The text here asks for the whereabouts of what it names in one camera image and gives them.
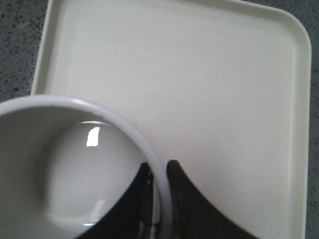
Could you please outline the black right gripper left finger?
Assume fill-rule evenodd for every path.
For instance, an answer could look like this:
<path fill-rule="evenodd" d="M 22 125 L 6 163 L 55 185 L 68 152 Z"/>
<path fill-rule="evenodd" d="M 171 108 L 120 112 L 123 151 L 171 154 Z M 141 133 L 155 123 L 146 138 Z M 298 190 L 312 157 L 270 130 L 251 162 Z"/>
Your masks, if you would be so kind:
<path fill-rule="evenodd" d="M 153 174 L 142 163 L 132 183 L 111 208 L 80 239 L 148 239 L 153 217 Z"/>

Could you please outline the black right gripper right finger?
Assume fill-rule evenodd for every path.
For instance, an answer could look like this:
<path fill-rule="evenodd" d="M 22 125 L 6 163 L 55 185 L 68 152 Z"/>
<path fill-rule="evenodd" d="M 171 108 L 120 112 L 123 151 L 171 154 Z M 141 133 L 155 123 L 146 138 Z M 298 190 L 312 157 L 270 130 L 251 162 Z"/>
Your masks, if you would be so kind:
<path fill-rule="evenodd" d="M 173 203 L 173 239 L 254 239 L 195 187 L 177 160 L 166 166 Z"/>

